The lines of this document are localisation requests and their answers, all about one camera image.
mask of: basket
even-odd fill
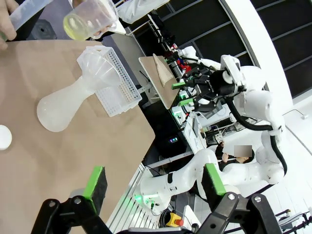
[[[121,84],[119,86],[96,91],[96,95],[108,116],[113,117],[138,105],[139,101],[142,100],[142,97],[130,79],[126,69],[120,62],[114,49],[102,45],[87,46],[77,59],[79,65],[81,64],[82,55],[90,50],[100,51],[103,57],[116,68],[121,78]]]

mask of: bolt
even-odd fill
[[[54,206],[55,206],[55,202],[54,201],[50,201],[49,207],[54,207]]]
[[[261,201],[261,197],[256,196],[256,197],[254,198],[254,200],[255,200],[256,202],[260,202],[260,201]]]
[[[234,200],[234,199],[235,199],[235,196],[234,196],[234,194],[229,194],[229,195],[228,195],[228,198],[229,198],[229,200]]]
[[[74,203],[76,203],[76,204],[79,204],[79,203],[81,203],[81,200],[80,200],[80,198],[76,198],[76,199],[74,200]]]

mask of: brown tabletop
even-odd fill
[[[163,56],[158,56],[158,58],[163,64],[165,64],[168,71],[172,73],[168,64],[165,61],[165,58]],[[162,103],[164,104],[166,109],[169,110],[173,101],[176,98],[176,95],[179,92],[178,89],[174,89],[174,90],[171,89],[171,86],[177,83],[176,79],[175,78],[171,79],[165,84],[165,86],[162,86],[153,56],[140,57],[139,61],[142,67],[144,68],[146,74],[148,75],[151,83],[155,87],[156,92],[158,93],[159,98],[161,99]]]
[[[100,216],[107,221],[151,146],[155,135],[138,106],[108,117],[95,95],[63,132],[50,132],[38,121],[39,100],[79,78],[77,57],[97,44],[21,41],[0,52],[0,124],[13,137],[0,151],[0,233],[30,233],[42,202],[64,202],[72,190],[85,187],[96,165],[106,170]]]

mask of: white round lid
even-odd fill
[[[6,150],[12,142],[11,131],[4,125],[0,125],[0,150]]]

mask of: yellow liquid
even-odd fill
[[[86,40],[89,38],[87,24],[77,15],[67,15],[63,20],[63,28],[73,40]]]

